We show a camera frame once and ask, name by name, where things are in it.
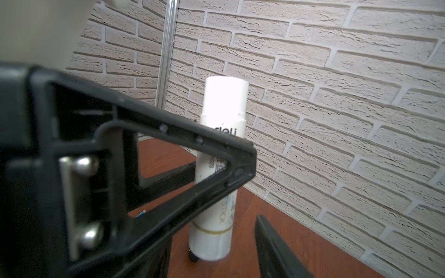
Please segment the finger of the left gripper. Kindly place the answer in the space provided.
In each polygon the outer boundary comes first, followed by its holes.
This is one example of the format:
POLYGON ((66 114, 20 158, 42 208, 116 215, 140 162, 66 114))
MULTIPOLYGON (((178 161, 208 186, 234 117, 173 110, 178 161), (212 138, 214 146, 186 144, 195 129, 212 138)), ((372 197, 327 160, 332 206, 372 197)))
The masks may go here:
POLYGON ((195 181, 196 162, 145 178, 138 174, 128 186, 128 211, 167 195, 195 181))
MULTIPOLYGON (((240 115, 225 122, 207 121, 208 126, 202 126, 125 96, 116 121, 122 132, 124 186, 109 190, 99 181, 89 183, 91 190, 105 192, 110 210, 125 212, 114 247, 122 267, 114 278, 166 276, 172 237, 186 224, 191 224, 191 259, 218 261, 229 253, 236 190, 254 177, 257 153, 252 143, 241 138, 240 115), (140 172, 139 133, 196 150, 195 181, 128 211, 128 186, 140 172)), ((61 158, 59 165, 65 205, 80 218, 74 204, 86 192, 73 190, 73 179, 76 174, 94 175, 102 161, 83 155, 61 158)))

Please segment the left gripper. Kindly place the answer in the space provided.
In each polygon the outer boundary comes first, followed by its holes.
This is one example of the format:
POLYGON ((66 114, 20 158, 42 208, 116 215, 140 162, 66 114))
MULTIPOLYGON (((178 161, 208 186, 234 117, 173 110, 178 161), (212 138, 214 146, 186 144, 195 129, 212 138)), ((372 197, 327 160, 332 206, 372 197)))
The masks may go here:
POLYGON ((106 189, 124 186, 125 96, 61 71, 1 64, 1 275, 4 278, 113 278, 114 247, 125 212, 106 206, 106 189), (61 158, 96 156, 92 176, 76 174, 86 196, 65 205, 61 158))

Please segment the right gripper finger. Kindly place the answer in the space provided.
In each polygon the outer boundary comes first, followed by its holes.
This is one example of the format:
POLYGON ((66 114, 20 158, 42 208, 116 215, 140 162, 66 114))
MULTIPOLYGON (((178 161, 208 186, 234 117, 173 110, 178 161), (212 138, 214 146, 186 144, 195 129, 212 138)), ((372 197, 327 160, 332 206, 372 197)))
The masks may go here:
POLYGON ((257 216, 254 233, 262 278, 313 277, 265 216, 257 216))

